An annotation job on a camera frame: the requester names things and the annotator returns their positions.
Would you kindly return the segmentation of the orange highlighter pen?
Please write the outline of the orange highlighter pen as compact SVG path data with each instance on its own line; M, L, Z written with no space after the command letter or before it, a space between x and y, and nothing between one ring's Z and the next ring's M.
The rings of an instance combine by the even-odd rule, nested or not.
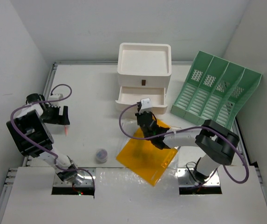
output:
M68 135L68 126L64 126L64 132L65 132L65 136Z

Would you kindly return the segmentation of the white drawer cabinet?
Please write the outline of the white drawer cabinet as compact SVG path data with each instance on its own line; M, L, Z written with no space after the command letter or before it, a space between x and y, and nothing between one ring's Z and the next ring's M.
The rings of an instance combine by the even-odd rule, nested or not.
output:
M171 47L168 44L120 44L117 79L120 85L117 110L149 98L153 112L166 113L166 93L171 78Z

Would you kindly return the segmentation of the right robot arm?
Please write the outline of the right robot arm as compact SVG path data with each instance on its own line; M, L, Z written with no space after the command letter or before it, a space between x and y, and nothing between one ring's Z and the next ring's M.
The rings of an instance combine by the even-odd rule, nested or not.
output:
M231 165L239 137L211 119L204 121L201 130L189 130L180 133L171 133L170 128L159 126L153 113L136 113L137 124L145 138L166 133L165 136L150 139L150 142L159 149L175 147L199 147L205 155L201 157L193 170L195 181L203 183L210 173L221 165Z

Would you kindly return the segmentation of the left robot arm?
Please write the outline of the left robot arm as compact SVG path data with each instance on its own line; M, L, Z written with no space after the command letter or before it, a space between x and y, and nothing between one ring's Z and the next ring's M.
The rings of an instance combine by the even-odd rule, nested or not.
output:
M6 126L23 156L31 156L45 161L54 168L62 182L75 184L78 178L77 166L66 155L53 147L54 139L46 124L70 125L68 107L60 107L58 102L45 103L38 93L26 97L27 108L8 121Z

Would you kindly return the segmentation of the clear zip document pouch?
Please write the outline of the clear zip document pouch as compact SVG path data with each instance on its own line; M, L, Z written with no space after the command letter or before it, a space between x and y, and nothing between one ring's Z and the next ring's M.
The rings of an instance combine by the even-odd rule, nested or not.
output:
M134 135L135 132L138 130L137 122L132 119L124 119L121 121L121 125L123 130L128 133L129 135ZM130 138L123 136L121 140L118 142L118 149L116 151L116 156L122 151L124 146L127 144L127 142L130 140ZM168 165L169 168L177 169L179 164L179 153L175 155L175 157L172 159L170 164Z

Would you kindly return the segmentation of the yellow clip file folder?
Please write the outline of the yellow clip file folder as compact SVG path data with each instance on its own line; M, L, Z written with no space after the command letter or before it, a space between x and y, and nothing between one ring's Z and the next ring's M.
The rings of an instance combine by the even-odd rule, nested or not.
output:
M150 185L155 186L178 149L158 149L149 140L130 138L116 160L140 176Z

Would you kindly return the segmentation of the small clear pin jar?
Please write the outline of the small clear pin jar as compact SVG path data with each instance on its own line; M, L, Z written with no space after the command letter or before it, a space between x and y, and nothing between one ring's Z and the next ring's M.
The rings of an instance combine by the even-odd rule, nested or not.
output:
M95 155L97 163L105 163L108 159L108 152L105 149L98 149Z

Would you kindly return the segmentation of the green file rack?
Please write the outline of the green file rack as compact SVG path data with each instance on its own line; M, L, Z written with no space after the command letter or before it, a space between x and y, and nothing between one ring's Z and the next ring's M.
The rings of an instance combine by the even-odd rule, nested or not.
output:
M261 78L254 70L199 51L171 113L197 126L211 119L231 129Z

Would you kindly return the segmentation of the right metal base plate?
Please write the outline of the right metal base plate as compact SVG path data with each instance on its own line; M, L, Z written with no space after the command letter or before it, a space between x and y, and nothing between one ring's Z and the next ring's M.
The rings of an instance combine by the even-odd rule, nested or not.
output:
M177 178L179 187L220 187L220 179L217 170L213 170L208 176L204 176L194 168L178 168Z

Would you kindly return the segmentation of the metal base plate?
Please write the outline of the metal base plate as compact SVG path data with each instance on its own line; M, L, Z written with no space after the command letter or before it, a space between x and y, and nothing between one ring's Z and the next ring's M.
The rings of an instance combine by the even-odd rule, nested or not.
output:
M220 187L220 179L217 170L213 170L208 176L204 176L194 168L178 168L177 178L179 187Z
M84 168L85 171L79 170L77 174L56 174L54 177L54 187L94 187L93 181L96 179L96 168Z

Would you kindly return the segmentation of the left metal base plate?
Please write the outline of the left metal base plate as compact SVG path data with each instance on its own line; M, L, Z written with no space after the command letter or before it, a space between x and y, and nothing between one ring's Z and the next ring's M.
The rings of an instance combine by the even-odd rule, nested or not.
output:
M56 174L54 177L54 187L94 187L93 181L96 179L96 168L84 168L85 171L79 170L77 174Z

